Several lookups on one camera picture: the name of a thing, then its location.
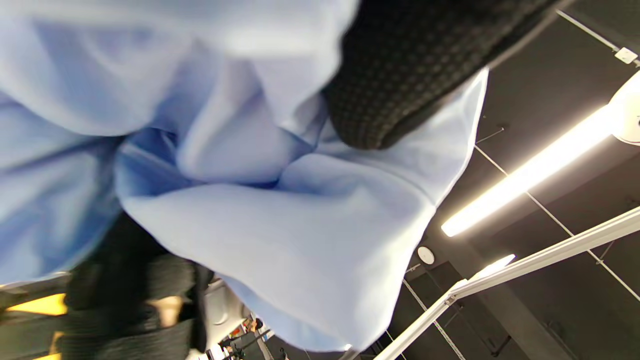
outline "round ceiling fixture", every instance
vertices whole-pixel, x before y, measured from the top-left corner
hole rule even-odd
[[[421,246],[418,248],[418,257],[427,265],[432,265],[436,261],[436,257],[433,255],[429,248]]]

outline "light blue fabric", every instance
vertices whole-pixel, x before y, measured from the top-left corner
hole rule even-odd
[[[350,149],[318,91],[355,6],[0,0],[0,283],[69,269],[121,205],[284,340],[367,347],[467,164],[487,71],[393,148]]]

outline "ceiling light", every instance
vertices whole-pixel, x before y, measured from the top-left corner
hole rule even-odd
[[[518,170],[448,219],[442,225],[442,231],[448,236],[460,234],[567,166],[611,134],[614,122],[612,120],[620,118],[619,112],[619,107],[611,105],[605,105],[594,112]]]
[[[477,274],[473,275],[473,277],[471,277],[471,279],[469,279],[469,281],[473,281],[476,279],[480,279],[482,277],[485,276],[489,276],[491,274],[494,274],[500,270],[502,270],[502,268],[504,268],[505,266],[509,265],[510,262],[513,261],[513,259],[515,259],[516,256],[514,254],[511,255],[507,255],[504,258],[490,264],[487,265],[484,269],[480,270]]]

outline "suspension wire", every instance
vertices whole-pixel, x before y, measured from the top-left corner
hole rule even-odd
[[[477,145],[474,145],[474,147],[476,148],[476,150],[480,154],[482,154],[482,156],[484,156],[491,164],[493,164],[494,167],[496,167],[498,170],[500,170],[500,172],[502,172],[505,176],[509,176],[509,174],[506,171],[504,171],[504,169],[502,167],[500,167],[500,165],[498,165],[493,159],[491,159],[491,157],[489,157],[489,155],[487,155],[487,153],[482,151]],[[544,211],[558,226],[560,226],[569,235],[569,237],[574,236],[574,234],[569,230],[569,228],[564,226],[564,224],[562,222],[560,222],[560,220],[558,220],[557,217],[555,217],[553,214],[551,214],[551,212],[543,204],[541,204],[540,201],[538,201],[535,197],[533,197],[533,195],[531,195],[531,193],[529,193],[529,192],[525,192],[525,193],[542,211]],[[607,264],[604,263],[603,259],[600,259],[591,250],[587,250],[586,252],[587,252],[587,254],[591,255],[591,257],[593,259],[595,259],[597,265],[602,266],[602,268],[604,270],[609,272],[609,274],[614,279],[616,279],[633,297],[636,298],[636,300],[638,300],[640,302],[640,296],[638,296],[638,294],[632,288],[630,288],[629,285],[627,285],[622,279],[620,279],[618,274],[613,272],[613,270],[611,270],[611,268],[609,268],[607,266]]]
[[[413,290],[411,285],[409,285],[409,283],[406,282],[406,280],[404,280],[404,279],[402,279],[402,282],[406,286],[407,290],[409,290],[411,295],[413,295],[413,298],[418,302],[418,304],[420,304],[420,307],[422,308],[422,310],[423,311],[427,311],[427,307],[424,305],[424,303],[422,302],[422,300],[420,299],[418,294],[415,293],[415,291]],[[451,340],[449,335],[447,335],[447,333],[444,331],[442,326],[440,326],[440,324],[437,321],[434,321],[433,325],[435,325],[435,327],[438,329],[438,331],[440,331],[440,334],[442,334],[442,337],[444,338],[444,340],[449,344],[451,349],[453,349],[453,352],[456,353],[456,355],[458,356],[458,359],[459,360],[466,360],[465,357],[460,352],[460,350],[458,349],[458,347],[456,346],[456,344],[453,343],[453,340]]]

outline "ceiling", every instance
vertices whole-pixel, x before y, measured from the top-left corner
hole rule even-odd
[[[582,0],[566,11],[618,47],[640,53],[640,2]],[[606,104],[636,72],[611,50],[558,19],[516,56],[494,69],[478,144],[511,172],[559,135]],[[436,256],[406,279],[429,305],[463,277],[514,253],[526,257],[568,237],[526,196],[471,230],[448,238],[440,226],[504,175],[475,151],[421,245]],[[573,233],[620,215],[640,201],[640,147],[610,138],[531,191]],[[605,246],[595,249],[601,255]],[[640,234],[613,243],[605,262],[640,291]],[[410,267],[420,264],[414,256]],[[638,359],[640,303],[586,254],[463,299],[440,324],[468,360]],[[389,331],[397,335],[422,313],[401,292]],[[404,352],[407,360],[457,359],[434,327]]]

